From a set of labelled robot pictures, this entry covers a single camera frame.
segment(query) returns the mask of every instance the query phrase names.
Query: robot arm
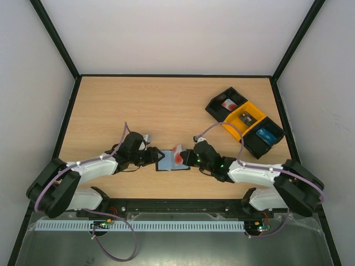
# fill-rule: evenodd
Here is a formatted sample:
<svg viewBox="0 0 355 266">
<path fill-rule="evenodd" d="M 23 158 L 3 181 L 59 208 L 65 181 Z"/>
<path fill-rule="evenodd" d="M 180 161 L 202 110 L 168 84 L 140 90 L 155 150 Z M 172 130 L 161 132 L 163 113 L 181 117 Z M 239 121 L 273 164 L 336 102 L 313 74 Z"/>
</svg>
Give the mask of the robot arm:
<svg viewBox="0 0 355 266">
<path fill-rule="evenodd" d="M 203 138 L 199 138 L 193 150 L 183 151 L 183 164 L 211 172 L 221 182 L 248 182 L 265 186 L 265 189 L 250 189 L 243 198 L 244 211 L 263 211 L 269 208 L 290 208 L 294 213 L 309 217 L 320 201 L 323 183 L 298 162 L 287 160 L 283 164 L 262 165 L 245 163 L 232 157 L 221 157 Z M 300 176 L 314 187 L 289 176 Z"/>
<path fill-rule="evenodd" d="M 164 154 L 156 147 L 147 147 L 149 142 L 148 135 L 131 132 L 114 154 L 117 145 L 83 163 L 52 159 L 31 184 L 26 195 L 32 202 L 36 202 L 49 182 L 60 171 L 68 170 L 45 192 L 40 199 L 39 209 L 49 218 L 55 218 L 69 209 L 96 209 L 106 195 L 97 188 L 78 189 L 77 186 L 100 176 L 124 171 L 131 163 L 141 167 L 161 160 Z"/>
</svg>

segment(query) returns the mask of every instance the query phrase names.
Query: wooden tabletop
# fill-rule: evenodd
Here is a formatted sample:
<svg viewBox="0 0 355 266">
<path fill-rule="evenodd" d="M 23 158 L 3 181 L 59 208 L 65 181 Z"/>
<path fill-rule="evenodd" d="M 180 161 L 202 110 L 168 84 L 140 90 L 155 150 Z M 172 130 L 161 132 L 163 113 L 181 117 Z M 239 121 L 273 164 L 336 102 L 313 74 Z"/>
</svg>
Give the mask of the wooden tabletop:
<svg viewBox="0 0 355 266">
<path fill-rule="evenodd" d="M 125 121 L 132 131 L 152 134 L 150 146 L 171 150 L 182 144 L 191 149 L 192 137 L 216 122 L 205 111 L 206 105 L 230 86 L 282 126 L 266 78 L 83 77 L 59 157 L 80 161 L 100 155 L 119 142 Z M 236 157 L 240 149 L 222 126 L 205 137 L 221 156 Z M 242 154 L 244 161 L 259 163 L 284 163 L 290 157 L 285 138 L 259 160 L 247 150 Z M 97 186 L 114 198 L 194 199 L 242 198 L 255 187 L 221 183 L 196 168 L 156 172 L 155 165 L 103 176 L 81 186 Z"/>
</svg>

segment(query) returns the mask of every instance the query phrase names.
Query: small box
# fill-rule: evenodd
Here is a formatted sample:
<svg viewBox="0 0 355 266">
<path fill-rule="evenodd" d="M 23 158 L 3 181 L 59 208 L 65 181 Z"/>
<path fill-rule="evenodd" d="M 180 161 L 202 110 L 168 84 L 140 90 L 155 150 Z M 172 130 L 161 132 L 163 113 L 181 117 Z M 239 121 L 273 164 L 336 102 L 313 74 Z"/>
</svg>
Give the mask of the small box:
<svg viewBox="0 0 355 266">
<path fill-rule="evenodd" d="M 236 126 L 242 133 L 244 146 L 257 159 L 285 135 L 282 128 L 232 87 L 214 97 L 207 105 L 206 111 L 218 122 Z M 241 141 L 240 135 L 232 127 L 223 127 L 236 140 Z"/>
</svg>

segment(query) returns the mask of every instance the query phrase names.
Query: white cable channel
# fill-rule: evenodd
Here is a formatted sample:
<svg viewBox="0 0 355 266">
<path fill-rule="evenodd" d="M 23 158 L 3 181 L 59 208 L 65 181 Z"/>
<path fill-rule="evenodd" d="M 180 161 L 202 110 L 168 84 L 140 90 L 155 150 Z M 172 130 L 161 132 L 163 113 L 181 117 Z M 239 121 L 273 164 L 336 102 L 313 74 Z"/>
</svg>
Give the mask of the white cable channel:
<svg viewBox="0 0 355 266">
<path fill-rule="evenodd" d="M 244 232 L 244 222 L 238 221 L 131 221 L 137 232 Z M 89 231 L 93 221 L 41 220 L 35 231 Z M 96 231 L 128 232 L 130 229 L 122 221 L 98 228 Z"/>
</svg>

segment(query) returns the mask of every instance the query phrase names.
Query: white wall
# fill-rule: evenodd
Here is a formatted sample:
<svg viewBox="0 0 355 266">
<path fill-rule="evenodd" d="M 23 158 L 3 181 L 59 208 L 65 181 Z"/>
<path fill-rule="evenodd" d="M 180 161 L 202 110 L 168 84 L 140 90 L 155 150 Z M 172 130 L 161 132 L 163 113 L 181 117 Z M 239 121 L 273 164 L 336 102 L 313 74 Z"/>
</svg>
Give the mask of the white wall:
<svg viewBox="0 0 355 266">
<path fill-rule="evenodd" d="M 52 155 L 74 79 L 28 0 L 0 9 L 0 265 Z"/>
<path fill-rule="evenodd" d="M 326 1 L 279 80 L 302 163 L 325 183 L 343 265 L 355 259 L 355 1 Z"/>
<path fill-rule="evenodd" d="M 313 0 L 42 0 L 80 73 L 272 75 Z"/>
</svg>

